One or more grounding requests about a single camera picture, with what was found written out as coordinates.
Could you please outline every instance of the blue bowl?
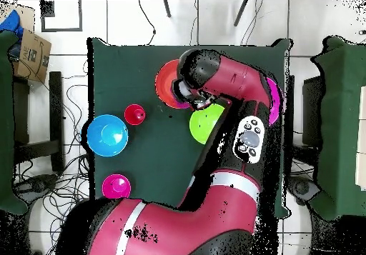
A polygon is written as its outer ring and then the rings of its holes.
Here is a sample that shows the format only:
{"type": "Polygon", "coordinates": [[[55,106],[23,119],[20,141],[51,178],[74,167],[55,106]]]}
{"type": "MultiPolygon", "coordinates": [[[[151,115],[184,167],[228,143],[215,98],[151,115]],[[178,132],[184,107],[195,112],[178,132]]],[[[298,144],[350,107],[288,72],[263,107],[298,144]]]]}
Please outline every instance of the blue bowl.
{"type": "Polygon", "coordinates": [[[96,117],[86,133],[89,148],[100,156],[115,156],[127,145],[129,134],[124,122],[116,116],[96,117]]]}

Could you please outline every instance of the cardboard box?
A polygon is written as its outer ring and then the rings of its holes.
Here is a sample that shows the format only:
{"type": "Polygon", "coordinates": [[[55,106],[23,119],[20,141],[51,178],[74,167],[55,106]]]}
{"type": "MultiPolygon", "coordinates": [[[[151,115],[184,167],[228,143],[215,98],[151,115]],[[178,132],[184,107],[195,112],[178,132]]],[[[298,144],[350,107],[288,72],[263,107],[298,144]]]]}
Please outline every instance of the cardboard box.
{"type": "Polygon", "coordinates": [[[14,76],[32,81],[46,81],[51,43],[24,29],[19,61],[13,62],[14,76]]]}
{"type": "Polygon", "coordinates": [[[34,32],[34,9],[6,2],[0,2],[0,24],[16,10],[20,17],[20,26],[34,32]]]}
{"type": "Polygon", "coordinates": [[[51,43],[34,34],[34,10],[29,7],[0,2],[0,23],[16,10],[23,27],[20,60],[13,62],[14,76],[32,81],[46,80],[51,43]]]}

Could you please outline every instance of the green bowl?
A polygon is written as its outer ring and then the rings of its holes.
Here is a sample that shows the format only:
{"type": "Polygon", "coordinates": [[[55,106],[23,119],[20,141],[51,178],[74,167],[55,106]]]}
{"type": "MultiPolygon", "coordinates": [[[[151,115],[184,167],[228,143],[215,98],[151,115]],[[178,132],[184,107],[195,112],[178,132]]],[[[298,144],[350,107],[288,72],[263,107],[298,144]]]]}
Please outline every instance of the green bowl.
{"type": "Polygon", "coordinates": [[[224,107],[211,104],[206,109],[193,112],[189,120],[189,130],[196,141],[206,144],[217,120],[224,111],[224,107]]]}

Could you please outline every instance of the red cup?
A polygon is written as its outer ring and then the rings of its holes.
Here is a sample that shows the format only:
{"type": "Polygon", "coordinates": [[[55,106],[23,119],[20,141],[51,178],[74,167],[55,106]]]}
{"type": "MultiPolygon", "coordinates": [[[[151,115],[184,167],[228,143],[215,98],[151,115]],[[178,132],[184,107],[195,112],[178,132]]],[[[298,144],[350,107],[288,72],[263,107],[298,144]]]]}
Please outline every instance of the red cup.
{"type": "Polygon", "coordinates": [[[145,110],[140,105],[132,104],[124,110],[124,118],[130,125],[140,125],[145,119],[145,110]]]}

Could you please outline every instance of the green table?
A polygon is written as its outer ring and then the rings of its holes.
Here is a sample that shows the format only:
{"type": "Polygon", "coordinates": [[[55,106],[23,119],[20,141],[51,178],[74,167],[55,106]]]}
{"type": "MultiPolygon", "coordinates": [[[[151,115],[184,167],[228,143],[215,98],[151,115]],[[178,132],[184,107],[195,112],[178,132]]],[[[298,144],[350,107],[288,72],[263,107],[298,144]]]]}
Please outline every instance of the green table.
{"type": "Polygon", "coordinates": [[[8,50],[18,41],[11,31],[0,31],[0,210],[13,214],[28,211],[26,203],[18,199],[12,189],[14,181],[14,113],[13,69],[8,50]]]}
{"type": "MultiPolygon", "coordinates": [[[[177,110],[162,103],[155,93],[154,80],[160,68],[178,59],[190,46],[108,46],[93,39],[94,112],[95,116],[113,114],[124,120],[130,104],[144,107],[147,117],[139,126],[128,125],[129,142],[114,157],[95,156],[96,197],[102,196],[101,185],[110,174],[125,175],[132,184],[132,198],[177,206],[192,177],[192,170],[203,149],[189,132],[189,109],[177,110]]],[[[215,49],[233,59],[263,69],[277,81],[282,93],[285,87],[284,56],[290,40],[272,46],[200,46],[215,49]]],[[[271,130],[277,130],[276,169],[267,184],[282,182],[282,119],[271,130]]],[[[277,192],[276,216],[286,217],[281,205],[281,185],[277,192]]]]}
{"type": "Polygon", "coordinates": [[[366,216],[366,191],[355,184],[360,91],[366,86],[366,46],[336,36],[313,62],[325,81],[321,104],[323,145],[317,183],[322,191],[310,201],[326,220],[342,215],[366,216]]]}

